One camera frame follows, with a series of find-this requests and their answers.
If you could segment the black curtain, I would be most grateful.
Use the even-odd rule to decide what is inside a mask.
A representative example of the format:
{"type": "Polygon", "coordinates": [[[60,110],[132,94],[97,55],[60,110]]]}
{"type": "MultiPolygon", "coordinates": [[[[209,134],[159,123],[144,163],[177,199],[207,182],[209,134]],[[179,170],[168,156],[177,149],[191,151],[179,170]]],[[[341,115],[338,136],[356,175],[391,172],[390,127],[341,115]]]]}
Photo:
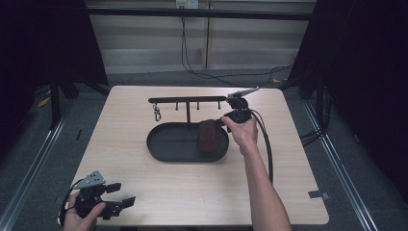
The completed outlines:
{"type": "Polygon", "coordinates": [[[408,203],[408,0],[317,0],[289,80],[327,87],[408,203]]]}
{"type": "Polygon", "coordinates": [[[0,0],[0,162],[9,155],[36,88],[108,83],[85,0],[0,0]]]}

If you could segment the person's right hand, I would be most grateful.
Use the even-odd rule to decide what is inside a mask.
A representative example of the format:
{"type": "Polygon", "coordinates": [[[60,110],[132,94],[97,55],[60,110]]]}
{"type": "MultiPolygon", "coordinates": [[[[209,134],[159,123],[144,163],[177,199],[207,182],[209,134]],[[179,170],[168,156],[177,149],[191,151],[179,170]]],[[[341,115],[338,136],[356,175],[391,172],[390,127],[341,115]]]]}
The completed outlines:
{"type": "Polygon", "coordinates": [[[230,117],[223,116],[221,121],[231,130],[234,141],[240,147],[244,156],[249,156],[259,151],[258,128],[254,118],[244,123],[236,123],[230,117]]]}

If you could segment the brown zip pouch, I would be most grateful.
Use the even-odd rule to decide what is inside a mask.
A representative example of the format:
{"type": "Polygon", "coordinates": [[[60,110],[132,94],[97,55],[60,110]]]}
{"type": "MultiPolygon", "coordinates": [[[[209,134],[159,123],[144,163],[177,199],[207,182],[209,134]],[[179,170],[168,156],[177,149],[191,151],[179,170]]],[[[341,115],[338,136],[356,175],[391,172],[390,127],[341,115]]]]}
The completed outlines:
{"type": "Polygon", "coordinates": [[[213,119],[198,123],[197,148],[204,152],[217,151],[222,143],[222,130],[213,119]]]}

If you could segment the grey tape strip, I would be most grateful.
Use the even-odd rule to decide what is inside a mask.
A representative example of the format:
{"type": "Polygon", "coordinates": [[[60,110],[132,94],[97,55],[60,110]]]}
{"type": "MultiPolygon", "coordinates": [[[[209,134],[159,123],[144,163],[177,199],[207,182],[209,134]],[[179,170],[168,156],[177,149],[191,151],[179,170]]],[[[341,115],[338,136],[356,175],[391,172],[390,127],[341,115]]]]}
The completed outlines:
{"type": "Polygon", "coordinates": [[[311,191],[308,192],[308,194],[311,199],[321,198],[322,200],[326,200],[329,198],[329,194],[327,192],[311,191]]]}

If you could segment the black horizontal frame bar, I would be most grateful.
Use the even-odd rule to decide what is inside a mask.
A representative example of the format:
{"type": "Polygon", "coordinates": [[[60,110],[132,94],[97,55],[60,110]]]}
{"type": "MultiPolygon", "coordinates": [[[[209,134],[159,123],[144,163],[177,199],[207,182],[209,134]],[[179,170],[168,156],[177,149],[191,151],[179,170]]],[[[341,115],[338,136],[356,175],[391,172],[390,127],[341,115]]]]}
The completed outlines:
{"type": "Polygon", "coordinates": [[[87,7],[88,14],[98,15],[131,15],[131,16],[173,16],[173,17],[203,17],[203,18],[238,18],[265,20],[310,21],[315,18],[312,13],[273,13],[249,11],[222,10],[179,10],[179,9],[142,9],[142,8],[108,8],[87,7]]]}

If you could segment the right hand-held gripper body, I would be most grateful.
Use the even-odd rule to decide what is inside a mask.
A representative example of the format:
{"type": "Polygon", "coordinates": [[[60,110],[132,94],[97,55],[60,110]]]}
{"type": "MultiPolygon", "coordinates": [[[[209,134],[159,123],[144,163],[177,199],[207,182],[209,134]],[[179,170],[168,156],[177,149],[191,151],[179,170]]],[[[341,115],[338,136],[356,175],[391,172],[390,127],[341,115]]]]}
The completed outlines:
{"type": "Polygon", "coordinates": [[[247,89],[247,90],[238,90],[233,93],[229,93],[226,98],[226,102],[233,109],[232,112],[225,114],[230,119],[236,123],[245,123],[252,118],[252,112],[248,106],[248,102],[244,98],[246,95],[259,90],[259,87],[247,89]]]}

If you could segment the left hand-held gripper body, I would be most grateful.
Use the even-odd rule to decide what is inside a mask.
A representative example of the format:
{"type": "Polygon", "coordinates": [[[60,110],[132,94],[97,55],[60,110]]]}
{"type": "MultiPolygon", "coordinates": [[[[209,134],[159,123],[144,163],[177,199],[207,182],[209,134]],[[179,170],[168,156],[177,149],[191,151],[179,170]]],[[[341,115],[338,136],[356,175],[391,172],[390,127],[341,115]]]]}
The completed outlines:
{"type": "Polygon", "coordinates": [[[106,207],[99,216],[104,220],[109,220],[111,217],[118,217],[124,209],[122,201],[104,201],[102,194],[106,193],[106,180],[102,174],[95,170],[78,183],[74,184],[73,189],[79,191],[74,207],[81,218],[86,217],[94,206],[104,202],[106,207]]]}

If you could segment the metal floor rail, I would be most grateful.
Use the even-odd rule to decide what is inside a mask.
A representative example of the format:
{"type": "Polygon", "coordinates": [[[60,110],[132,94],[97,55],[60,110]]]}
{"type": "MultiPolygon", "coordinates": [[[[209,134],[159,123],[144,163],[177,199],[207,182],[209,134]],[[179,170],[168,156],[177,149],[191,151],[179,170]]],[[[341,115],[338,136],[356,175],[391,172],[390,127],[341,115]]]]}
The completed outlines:
{"type": "Polygon", "coordinates": [[[37,153],[33,163],[28,168],[22,182],[18,185],[16,193],[7,205],[3,215],[0,217],[0,231],[12,231],[15,221],[20,214],[27,198],[38,179],[38,175],[43,168],[56,140],[64,128],[66,117],[71,111],[71,106],[67,107],[56,125],[47,133],[44,142],[37,153]]]}
{"type": "Polygon", "coordinates": [[[357,218],[359,219],[364,231],[379,231],[371,213],[368,209],[362,196],[358,193],[353,181],[351,180],[342,159],[340,158],[333,142],[329,136],[322,132],[322,128],[318,123],[317,112],[313,105],[306,101],[304,103],[306,113],[311,120],[314,129],[319,134],[319,142],[321,143],[339,181],[344,189],[344,192],[353,208],[357,218]]]}

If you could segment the black metal stand post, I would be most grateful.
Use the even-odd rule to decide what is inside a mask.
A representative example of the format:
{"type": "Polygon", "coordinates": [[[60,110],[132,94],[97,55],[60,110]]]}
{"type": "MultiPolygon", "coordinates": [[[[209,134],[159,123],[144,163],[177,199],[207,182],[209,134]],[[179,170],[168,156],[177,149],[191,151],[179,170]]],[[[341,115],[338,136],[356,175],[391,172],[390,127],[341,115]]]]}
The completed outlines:
{"type": "Polygon", "coordinates": [[[58,78],[55,75],[52,75],[50,78],[50,99],[52,110],[52,121],[50,129],[53,130],[57,127],[61,119],[60,88],[58,78]]]}
{"type": "Polygon", "coordinates": [[[316,100],[316,115],[319,123],[319,128],[323,127],[323,101],[324,101],[324,82],[323,76],[320,75],[317,86],[317,100],[316,100]]]}

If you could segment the person's left hand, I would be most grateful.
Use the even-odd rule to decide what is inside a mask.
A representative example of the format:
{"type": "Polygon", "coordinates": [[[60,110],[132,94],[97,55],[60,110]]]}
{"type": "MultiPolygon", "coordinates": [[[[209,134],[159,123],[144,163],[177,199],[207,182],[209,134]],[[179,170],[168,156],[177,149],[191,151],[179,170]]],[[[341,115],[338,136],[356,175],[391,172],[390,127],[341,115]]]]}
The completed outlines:
{"type": "Polygon", "coordinates": [[[104,211],[106,204],[104,202],[97,204],[85,218],[81,218],[74,207],[78,195],[76,192],[69,197],[63,231],[94,231],[97,226],[97,218],[104,211]]]}

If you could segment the white wall socket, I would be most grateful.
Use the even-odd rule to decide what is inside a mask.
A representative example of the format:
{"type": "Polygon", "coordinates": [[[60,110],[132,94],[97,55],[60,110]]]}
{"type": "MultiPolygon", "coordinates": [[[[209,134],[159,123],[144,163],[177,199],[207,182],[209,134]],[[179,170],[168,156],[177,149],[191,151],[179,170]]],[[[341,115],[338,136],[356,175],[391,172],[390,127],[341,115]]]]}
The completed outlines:
{"type": "Polygon", "coordinates": [[[175,5],[177,9],[199,9],[198,0],[175,0],[175,5]]]}

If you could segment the black key rack with tray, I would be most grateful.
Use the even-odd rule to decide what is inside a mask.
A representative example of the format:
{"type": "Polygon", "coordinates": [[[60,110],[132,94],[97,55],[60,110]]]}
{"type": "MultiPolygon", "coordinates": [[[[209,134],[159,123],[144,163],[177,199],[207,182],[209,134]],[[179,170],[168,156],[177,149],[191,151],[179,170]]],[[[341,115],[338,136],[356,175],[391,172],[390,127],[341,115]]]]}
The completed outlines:
{"type": "Polygon", "coordinates": [[[204,152],[197,148],[198,123],[191,120],[191,105],[200,109],[201,103],[226,101],[225,96],[182,96],[149,98],[152,104],[175,104],[175,110],[184,105],[186,110],[185,122],[164,122],[155,126],[148,134],[146,145],[150,155],[158,161],[167,163],[212,163],[221,160],[228,151],[229,137],[222,130],[222,143],[215,152],[204,152]]]}

